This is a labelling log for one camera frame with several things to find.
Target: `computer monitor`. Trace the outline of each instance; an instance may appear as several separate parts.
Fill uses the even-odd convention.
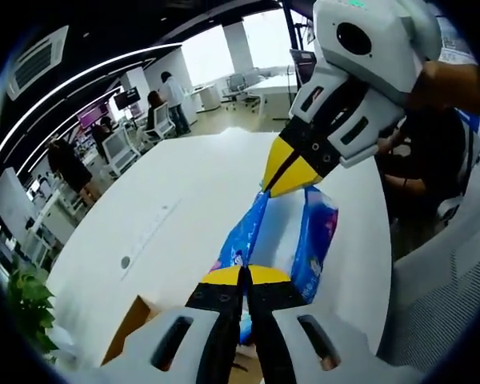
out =
[[[317,57],[314,52],[307,50],[290,50],[290,53],[295,63],[295,72],[297,72],[301,84],[306,84],[313,76]]]
[[[114,97],[115,105],[118,110],[124,110],[128,106],[138,102],[141,99],[137,88],[131,88]]]

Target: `ceiling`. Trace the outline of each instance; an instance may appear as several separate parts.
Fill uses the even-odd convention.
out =
[[[135,50],[182,42],[212,26],[230,24],[240,21],[242,16],[279,7],[272,0],[129,0],[122,6],[117,4],[103,0],[76,0],[62,11],[58,9],[61,17],[54,15],[49,18],[49,23],[30,31],[22,42],[23,49],[16,55],[61,26],[70,26],[61,64],[43,75],[16,100],[3,98],[0,138],[4,138],[40,98],[92,66]],[[61,122],[105,93],[124,72],[153,63],[173,49],[152,50],[109,64],[57,92],[25,120],[5,144],[0,155],[0,173],[8,166],[17,170]]]

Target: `green leaves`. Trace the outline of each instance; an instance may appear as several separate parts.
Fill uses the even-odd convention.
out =
[[[15,270],[9,278],[7,301],[19,331],[34,348],[47,354],[57,349],[45,333],[55,320],[49,311],[53,308],[49,301],[53,295],[36,275],[35,269]]]

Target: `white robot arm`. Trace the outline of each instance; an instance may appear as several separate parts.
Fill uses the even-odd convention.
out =
[[[402,106],[426,60],[441,53],[441,31],[422,0],[317,0],[311,80],[297,94],[290,123],[274,142],[264,188],[273,196],[319,182],[337,164],[374,155],[379,132],[404,115]],[[316,175],[290,181],[302,157]]]

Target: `packaging bag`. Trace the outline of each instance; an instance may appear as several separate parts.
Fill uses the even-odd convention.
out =
[[[337,221],[338,208],[313,186],[277,198],[260,192],[229,233],[211,270],[248,264],[277,268],[311,303]],[[244,298],[240,344],[248,343],[250,328]]]

